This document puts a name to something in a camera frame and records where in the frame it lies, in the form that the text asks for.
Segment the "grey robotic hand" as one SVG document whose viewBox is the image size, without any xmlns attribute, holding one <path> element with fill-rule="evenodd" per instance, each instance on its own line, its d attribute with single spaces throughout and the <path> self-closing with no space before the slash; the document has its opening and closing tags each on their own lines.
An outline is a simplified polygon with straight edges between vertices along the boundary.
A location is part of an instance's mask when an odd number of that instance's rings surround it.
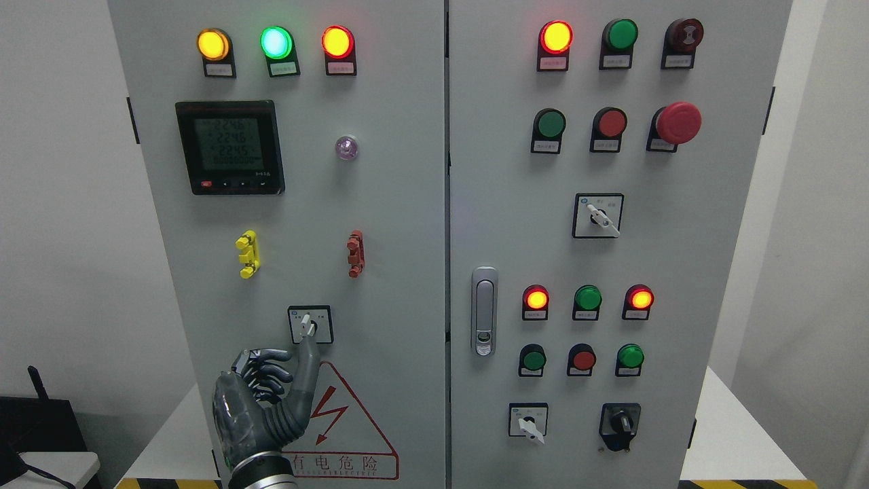
<svg viewBox="0 0 869 489">
<path fill-rule="evenodd" d="M 279 452 L 305 433 L 320 369 L 316 338 L 298 344 L 294 374 L 280 365 L 289 359 L 286 350 L 246 349 L 217 378 L 213 418 L 228 467 Z"/>
</svg>

